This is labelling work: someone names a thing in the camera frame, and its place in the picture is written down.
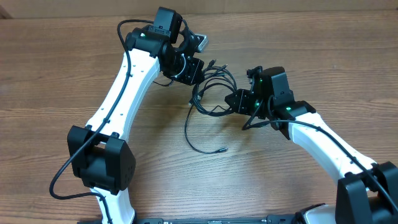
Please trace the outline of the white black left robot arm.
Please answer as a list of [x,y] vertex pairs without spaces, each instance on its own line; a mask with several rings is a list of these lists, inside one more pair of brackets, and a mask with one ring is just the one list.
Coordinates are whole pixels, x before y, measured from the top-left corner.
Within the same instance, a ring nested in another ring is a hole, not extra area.
[[145,24],[120,38],[124,56],[106,98],[85,127],[72,126],[67,136],[73,174],[97,198],[100,223],[134,222],[128,187],[136,159],[128,139],[150,85],[159,73],[185,85],[204,79],[204,63],[194,54],[208,45],[206,35],[192,32],[180,14],[164,7]]

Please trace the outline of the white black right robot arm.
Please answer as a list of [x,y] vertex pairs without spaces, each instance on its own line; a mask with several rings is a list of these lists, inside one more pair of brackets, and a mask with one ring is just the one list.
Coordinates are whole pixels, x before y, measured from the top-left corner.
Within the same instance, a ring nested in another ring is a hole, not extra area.
[[238,114],[248,115],[243,129],[271,125],[304,148],[337,186],[336,203],[312,205],[268,223],[397,223],[397,167],[358,152],[324,122],[306,101],[297,101],[283,67],[247,71],[248,90],[224,99]]

